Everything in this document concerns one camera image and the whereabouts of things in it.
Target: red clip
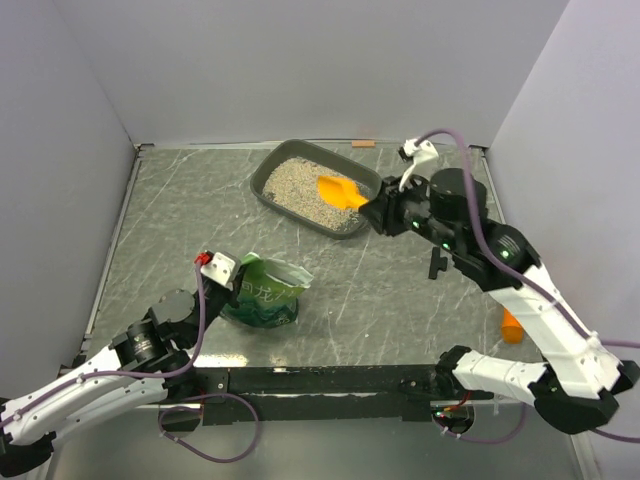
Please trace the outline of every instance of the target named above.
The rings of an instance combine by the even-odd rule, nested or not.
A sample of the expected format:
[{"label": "red clip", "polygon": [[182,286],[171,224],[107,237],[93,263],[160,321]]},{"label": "red clip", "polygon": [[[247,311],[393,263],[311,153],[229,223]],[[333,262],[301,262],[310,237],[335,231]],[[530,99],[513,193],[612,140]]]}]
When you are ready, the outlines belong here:
[{"label": "red clip", "polygon": [[198,263],[200,262],[200,266],[206,265],[207,263],[209,263],[211,260],[213,260],[213,255],[211,255],[210,253],[207,252],[202,252],[201,254],[199,254],[196,259],[193,261],[193,263]]}]

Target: gray marble surface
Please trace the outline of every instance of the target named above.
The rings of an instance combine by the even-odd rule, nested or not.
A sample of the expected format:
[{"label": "gray marble surface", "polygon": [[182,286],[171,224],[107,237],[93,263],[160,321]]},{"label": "gray marble surface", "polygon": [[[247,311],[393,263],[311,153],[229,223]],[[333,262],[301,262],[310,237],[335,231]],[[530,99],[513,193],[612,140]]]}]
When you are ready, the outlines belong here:
[{"label": "gray marble surface", "polygon": [[[382,176],[403,171],[397,146],[330,149]],[[440,147],[433,168],[459,166]],[[237,256],[255,251],[304,266],[314,275],[300,297],[296,323],[272,330],[218,319],[207,331],[198,366],[397,365],[435,363],[456,344],[501,358],[537,361],[527,338],[501,340],[502,308],[453,268],[427,278],[432,245],[407,233],[371,229],[332,240],[261,205],[249,177],[268,149],[150,148],[114,254],[90,353],[141,318],[166,291],[195,289],[193,259],[203,249]],[[481,152],[474,176],[488,185]],[[491,215],[497,218],[493,196]]]}]

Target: plastic bag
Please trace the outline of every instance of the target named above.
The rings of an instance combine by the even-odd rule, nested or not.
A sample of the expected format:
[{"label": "plastic bag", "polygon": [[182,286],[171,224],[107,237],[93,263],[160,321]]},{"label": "plastic bag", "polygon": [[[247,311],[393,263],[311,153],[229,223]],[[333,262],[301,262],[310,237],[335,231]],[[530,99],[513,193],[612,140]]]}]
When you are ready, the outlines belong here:
[{"label": "plastic bag", "polygon": [[246,271],[238,294],[238,308],[227,305],[224,317],[252,327],[274,328],[298,317],[298,296],[309,288],[313,275],[283,260],[262,259],[248,253],[242,259]]}]

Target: litter box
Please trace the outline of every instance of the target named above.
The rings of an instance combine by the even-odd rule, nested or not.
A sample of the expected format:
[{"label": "litter box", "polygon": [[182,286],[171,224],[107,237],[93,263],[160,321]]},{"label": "litter box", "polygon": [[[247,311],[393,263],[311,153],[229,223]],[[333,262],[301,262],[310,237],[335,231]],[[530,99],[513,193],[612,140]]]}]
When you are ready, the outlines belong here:
[{"label": "litter box", "polygon": [[355,221],[349,222],[341,229],[333,230],[278,205],[263,193],[264,185],[271,173],[287,160],[296,157],[330,168],[354,180],[364,187],[360,189],[360,193],[369,199],[375,197],[382,187],[380,175],[364,165],[303,140],[287,140],[278,145],[251,176],[251,191],[258,200],[276,212],[336,240],[348,238],[360,230],[366,224],[366,219],[361,216],[357,216]]}]

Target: wooden block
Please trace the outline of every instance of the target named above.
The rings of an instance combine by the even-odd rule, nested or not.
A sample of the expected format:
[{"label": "wooden block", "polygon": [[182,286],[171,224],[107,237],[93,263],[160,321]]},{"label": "wooden block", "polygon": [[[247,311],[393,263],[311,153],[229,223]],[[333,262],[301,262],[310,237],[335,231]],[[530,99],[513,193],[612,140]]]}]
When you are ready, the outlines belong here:
[{"label": "wooden block", "polygon": [[353,140],[351,142],[351,148],[375,148],[375,140]]}]

